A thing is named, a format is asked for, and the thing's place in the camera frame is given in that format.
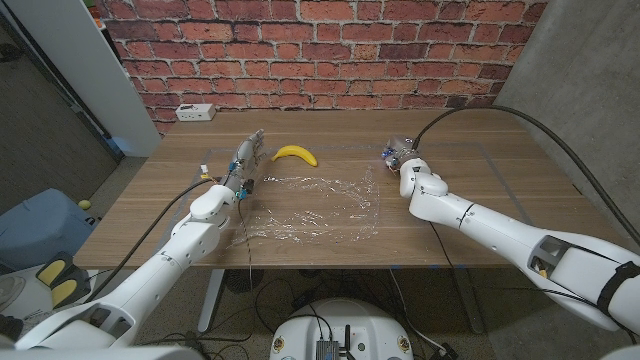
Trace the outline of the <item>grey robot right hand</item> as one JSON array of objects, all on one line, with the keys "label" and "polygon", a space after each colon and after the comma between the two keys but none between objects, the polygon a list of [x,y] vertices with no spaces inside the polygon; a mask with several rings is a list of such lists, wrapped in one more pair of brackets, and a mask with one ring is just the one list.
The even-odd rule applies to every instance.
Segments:
[{"label": "grey robot right hand", "polygon": [[405,162],[419,158],[419,152],[413,148],[413,144],[413,138],[392,135],[381,153],[386,166],[391,171],[399,171]]}]

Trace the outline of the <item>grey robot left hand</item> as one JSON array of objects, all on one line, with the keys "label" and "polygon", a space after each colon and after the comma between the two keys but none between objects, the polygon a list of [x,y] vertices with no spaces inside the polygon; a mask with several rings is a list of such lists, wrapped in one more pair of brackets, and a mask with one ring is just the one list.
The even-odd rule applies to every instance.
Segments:
[{"label": "grey robot left hand", "polygon": [[259,129],[247,137],[237,148],[231,158],[227,174],[222,178],[222,185],[231,189],[239,199],[244,199],[250,190],[245,183],[252,182],[250,176],[264,159],[260,153],[263,147],[264,130]]}]

